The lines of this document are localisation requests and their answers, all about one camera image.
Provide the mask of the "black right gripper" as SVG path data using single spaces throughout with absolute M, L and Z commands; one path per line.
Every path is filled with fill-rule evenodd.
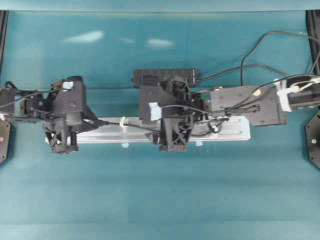
M 206 119 L 203 100 L 192 93 L 185 79 L 169 76 L 164 79 L 161 108 L 164 117 L 145 136 L 162 152 L 185 152 L 195 123 Z

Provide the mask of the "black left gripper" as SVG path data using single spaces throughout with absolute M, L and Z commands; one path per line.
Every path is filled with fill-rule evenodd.
M 18 119 L 26 123 L 41 121 L 51 152 L 61 155 L 78 151 L 77 134 L 102 125 L 87 105 L 81 76 L 52 83 L 47 97 L 37 93 L 25 98 L 20 103 Z

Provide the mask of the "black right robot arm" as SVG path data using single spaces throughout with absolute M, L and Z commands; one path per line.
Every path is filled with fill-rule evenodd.
M 185 152 L 191 137 L 217 135 L 234 116 L 255 127 L 283 125 L 287 112 L 320 104 L 320 78 L 314 74 L 203 90 L 192 90 L 181 76 L 145 75 L 137 87 L 146 137 L 165 152 Z

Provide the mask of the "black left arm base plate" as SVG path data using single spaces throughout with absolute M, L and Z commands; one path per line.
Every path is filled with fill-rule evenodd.
M 11 124 L 7 121 L 0 121 L 0 163 L 2 164 L 8 155 L 10 142 Z

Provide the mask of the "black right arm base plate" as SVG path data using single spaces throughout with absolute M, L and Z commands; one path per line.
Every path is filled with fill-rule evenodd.
M 320 111 L 305 125 L 306 148 L 308 159 L 320 168 Z

